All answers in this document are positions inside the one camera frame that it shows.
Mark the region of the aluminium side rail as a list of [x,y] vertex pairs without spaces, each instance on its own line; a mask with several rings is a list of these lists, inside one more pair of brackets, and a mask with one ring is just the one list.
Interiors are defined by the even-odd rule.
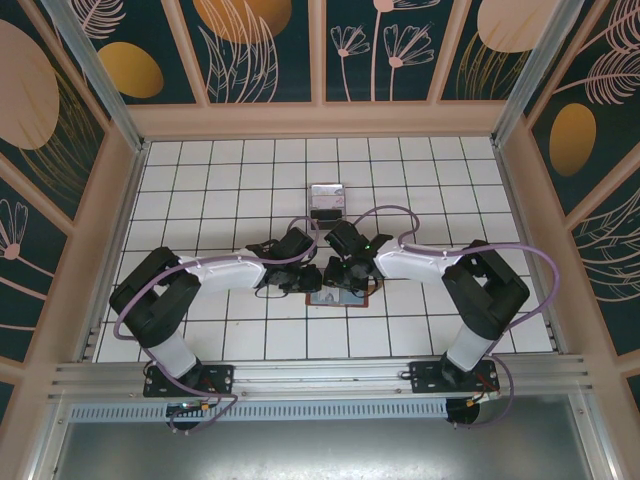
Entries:
[[81,338],[77,363],[91,363],[99,350],[102,335],[102,323],[91,326]]

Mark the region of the grey metal sheet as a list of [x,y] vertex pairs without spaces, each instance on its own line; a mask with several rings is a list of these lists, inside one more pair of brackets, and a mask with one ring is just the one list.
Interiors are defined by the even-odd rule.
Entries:
[[53,480],[600,480],[564,397],[517,399],[500,422],[223,422],[192,436],[160,423],[75,424]]

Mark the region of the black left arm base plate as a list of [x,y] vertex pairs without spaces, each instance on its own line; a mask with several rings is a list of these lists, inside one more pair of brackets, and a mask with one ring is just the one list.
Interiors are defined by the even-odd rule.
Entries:
[[[149,366],[145,372],[143,396],[146,398],[177,398],[193,397],[190,391],[172,383],[158,366]],[[185,375],[177,379],[182,385],[208,395],[230,394],[234,382],[234,367],[232,365],[196,365]]]

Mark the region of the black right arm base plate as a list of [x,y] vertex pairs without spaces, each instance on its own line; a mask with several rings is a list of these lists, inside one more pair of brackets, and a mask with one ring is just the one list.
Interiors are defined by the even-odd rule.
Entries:
[[481,360],[476,367],[463,372],[443,359],[410,362],[400,378],[410,383],[413,393],[466,394],[500,390],[496,365]]

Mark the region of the aluminium front rail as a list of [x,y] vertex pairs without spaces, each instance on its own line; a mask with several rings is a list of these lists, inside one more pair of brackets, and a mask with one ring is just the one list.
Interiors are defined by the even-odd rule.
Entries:
[[[409,358],[319,361],[238,361],[232,392],[241,400],[405,398],[400,378]],[[494,359],[503,390],[507,373],[517,395],[570,394],[595,386],[579,355],[514,354]],[[143,366],[138,363],[67,363],[55,367],[46,389],[51,401],[141,401]]]

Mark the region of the brown leather card holder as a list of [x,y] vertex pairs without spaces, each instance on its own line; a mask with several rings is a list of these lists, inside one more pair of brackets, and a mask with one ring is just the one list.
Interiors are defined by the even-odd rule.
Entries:
[[326,288],[331,288],[324,286],[319,292],[306,294],[305,304],[307,306],[313,307],[353,307],[353,308],[367,308],[368,307],[368,298],[363,295],[355,295],[354,293],[341,289],[341,301],[339,304],[326,304],[321,303],[319,300],[319,293]]

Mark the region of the aluminium corner post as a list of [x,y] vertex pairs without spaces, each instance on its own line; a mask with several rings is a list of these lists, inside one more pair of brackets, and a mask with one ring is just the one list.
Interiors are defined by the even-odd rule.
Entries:
[[134,151],[140,152],[144,146],[144,139],[135,126],[121,95],[109,78],[97,51],[82,31],[71,5],[67,0],[41,1],[126,142]]
[[578,19],[583,4],[584,0],[559,0],[554,8],[491,133],[491,143],[495,149],[501,149],[509,139],[525,107]]

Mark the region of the small circuit board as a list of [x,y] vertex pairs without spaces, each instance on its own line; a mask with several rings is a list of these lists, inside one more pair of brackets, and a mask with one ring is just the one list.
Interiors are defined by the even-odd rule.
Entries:
[[210,409],[211,404],[208,401],[203,400],[168,403],[165,416],[180,418],[203,418],[205,413]]

